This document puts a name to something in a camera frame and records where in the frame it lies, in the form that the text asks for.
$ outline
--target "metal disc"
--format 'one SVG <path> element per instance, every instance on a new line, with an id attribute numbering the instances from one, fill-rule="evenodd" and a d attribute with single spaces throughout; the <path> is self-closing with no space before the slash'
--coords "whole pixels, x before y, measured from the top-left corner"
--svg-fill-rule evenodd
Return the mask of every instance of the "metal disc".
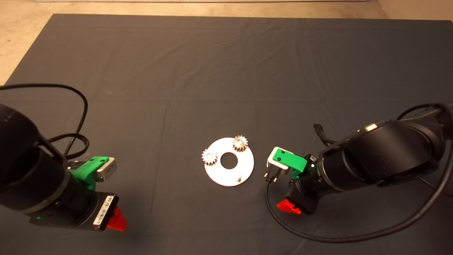
<path id="1" fill-rule="evenodd" d="M 252 174 L 255 163 L 251 149 L 247 146 L 243 152 L 237 152 L 233 148 L 233 140 L 232 137 L 226 137 L 213 142 L 208 150 L 217 153 L 218 160 L 214 165 L 204 165 L 207 175 L 213 181 L 227 187 L 245 182 Z M 236 155 L 237 165 L 233 169 L 226 169 L 222 166 L 220 159 L 225 153 Z"/>

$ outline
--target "gear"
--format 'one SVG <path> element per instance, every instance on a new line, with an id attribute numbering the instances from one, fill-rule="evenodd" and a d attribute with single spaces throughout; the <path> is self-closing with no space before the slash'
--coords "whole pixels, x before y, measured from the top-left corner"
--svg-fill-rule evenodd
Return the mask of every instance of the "gear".
<path id="1" fill-rule="evenodd" d="M 206 149 L 201 154 L 201 159 L 206 165 L 212 166 L 217 162 L 217 154 Z"/>
<path id="2" fill-rule="evenodd" d="M 247 149 L 247 145 L 249 145 L 249 141 L 244 136 L 236 136 L 233 140 L 233 148 L 237 152 L 243 152 Z"/>

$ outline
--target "concrete floor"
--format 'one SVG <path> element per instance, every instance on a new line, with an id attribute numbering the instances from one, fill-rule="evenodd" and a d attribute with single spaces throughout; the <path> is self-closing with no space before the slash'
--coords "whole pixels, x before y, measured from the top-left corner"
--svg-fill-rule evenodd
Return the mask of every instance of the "concrete floor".
<path id="1" fill-rule="evenodd" d="M 0 85 L 6 82 L 54 13 L 451 20 L 451 10 L 451 0 L 292 3 L 36 3 L 33 0 L 0 0 Z"/>

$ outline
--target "white sticker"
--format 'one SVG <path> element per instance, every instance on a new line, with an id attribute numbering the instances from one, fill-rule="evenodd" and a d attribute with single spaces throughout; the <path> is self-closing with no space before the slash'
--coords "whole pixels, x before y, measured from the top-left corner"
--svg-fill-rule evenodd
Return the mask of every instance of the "white sticker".
<path id="1" fill-rule="evenodd" d="M 104 201 L 104 204 L 102 204 L 101 209 L 99 210 L 99 213 L 96 216 L 96 219 L 93 222 L 93 225 L 99 226 L 102 223 L 102 220 L 106 216 L 107 211 L 109 210 L 110 204 L 113 200 L 114 196 L 107 196 L 106 200 Z"/>

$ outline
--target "dark table cover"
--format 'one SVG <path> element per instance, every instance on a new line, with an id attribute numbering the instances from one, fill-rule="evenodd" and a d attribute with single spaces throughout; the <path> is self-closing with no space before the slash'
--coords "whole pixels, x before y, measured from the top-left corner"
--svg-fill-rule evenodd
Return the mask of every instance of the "dark table cover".
<path id="1" fill-rule="evenodd" d="M 402 232 L 335 245 L 286 232 L 263 195 L 274 146 L 299 155 L 323 148 L 313 123 L 339 139 L 419 103 L 453 102 L 451 21 L 54 15 L 8 84 L 30 82 L 88 97 L 82 134 L 91 146 L 81 159 L 117 159 L 98 190 L 120 196 L 129 225 L 123 233 L 42 228 L 2 207 L 1 254 L 452 253 L 446 196 Z M 2 92 L 0 102 L 47 137 L 72 132 L 82 109 L 58 89 Z M 254 171 L 239 186 L 219 186 L 201 152 L 239 134 Z M 273 204 L 286 186 L 286 177 L 271 186 Z M 368 187 L 324 197 L 313 216 L 279 215 L 309 233 L 354 235 L 401 221 L 431 191 L 419 181 Z"/>

